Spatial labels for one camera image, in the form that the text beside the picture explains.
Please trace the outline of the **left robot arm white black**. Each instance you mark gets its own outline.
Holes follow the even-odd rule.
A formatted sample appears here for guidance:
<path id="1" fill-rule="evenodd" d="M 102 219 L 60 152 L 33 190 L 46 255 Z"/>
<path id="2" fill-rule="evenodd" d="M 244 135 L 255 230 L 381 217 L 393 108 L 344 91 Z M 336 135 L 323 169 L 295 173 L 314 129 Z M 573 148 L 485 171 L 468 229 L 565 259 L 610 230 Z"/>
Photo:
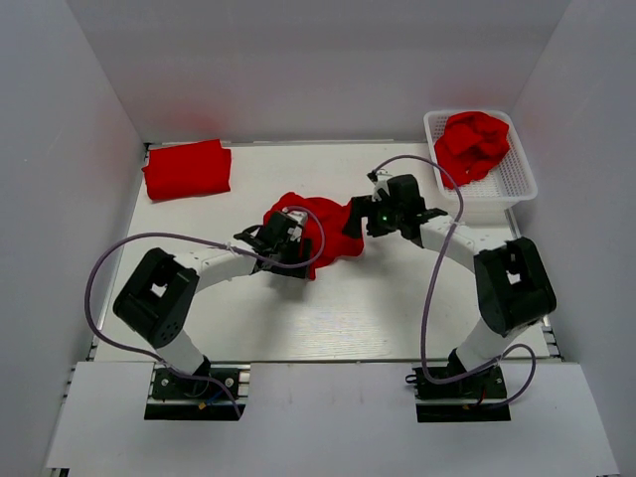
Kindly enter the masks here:
<path id="1" fill-rule="evenodd" d="M 310 218 L 303 208 L 274 212 L 265 225 L 235 235 L 248 250 L 231 242 L 179 254 L 152 248 L 115 298 L 113 313 L 177 371 L 179 389 L 200 396 L 210 384 L 210 361 L 184 330 L 195 295 L 261 271 L 307 279 L 312 241 L 303 232 Z"/>

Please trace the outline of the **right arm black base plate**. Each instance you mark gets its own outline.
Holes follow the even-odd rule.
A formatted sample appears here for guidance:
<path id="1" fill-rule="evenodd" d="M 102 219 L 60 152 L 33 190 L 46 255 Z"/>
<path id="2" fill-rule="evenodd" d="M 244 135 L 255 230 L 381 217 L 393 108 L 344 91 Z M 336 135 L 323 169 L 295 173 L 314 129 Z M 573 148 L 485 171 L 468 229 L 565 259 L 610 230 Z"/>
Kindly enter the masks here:
<path id="1" fill-rule="evenodd" d="M 418 423 L 504 422 L 511 420 L 503 373 L 491 368 L 465 380 L 435 385 L 427 380 L 422 368 L 413 368 L 404 378 L 415 397 Z"/>

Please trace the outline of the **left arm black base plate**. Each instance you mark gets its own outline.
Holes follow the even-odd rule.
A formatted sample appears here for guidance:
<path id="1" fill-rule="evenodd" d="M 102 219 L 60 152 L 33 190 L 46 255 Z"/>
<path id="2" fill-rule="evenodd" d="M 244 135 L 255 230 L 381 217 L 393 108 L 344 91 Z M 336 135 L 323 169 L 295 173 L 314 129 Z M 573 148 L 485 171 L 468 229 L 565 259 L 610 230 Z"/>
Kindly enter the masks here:
<path id="1" fill-rule="evenodd" d="M 236 401 L 239 411 L 243 412 L 247 403 L 250 366 L 212 366 L 211 376 L 224 384 Z M 144 419 L 238 421 L 239 415 L 218 385 L 184 380 L 168 369 L 156 367 L 151 375 Z"/>

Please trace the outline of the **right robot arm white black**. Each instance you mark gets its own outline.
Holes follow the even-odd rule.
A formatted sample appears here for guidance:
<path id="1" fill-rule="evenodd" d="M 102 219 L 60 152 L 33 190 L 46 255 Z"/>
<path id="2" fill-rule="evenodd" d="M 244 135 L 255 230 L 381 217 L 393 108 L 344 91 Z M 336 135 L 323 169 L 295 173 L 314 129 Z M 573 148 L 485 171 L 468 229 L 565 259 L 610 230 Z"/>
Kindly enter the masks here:
<path id="1" fill-rule="evenodd" d="M 517 338 L 557 307 L 557 298 L 536 245 L 529 238 L 501 240 L 461 224 L 458 216 L 430 209 L 410 174 L 368 175 L 374 185 L 367 232 L 372 237 L 397 232 L 416 246 L 437 254 L 424 298 L 432 294 L 444 259 L 472 272 L 480 318 L 448 357 L 435 385 L 449 385 L 469 397 L 485 383 L 484 371 L 519 349 Z"/>

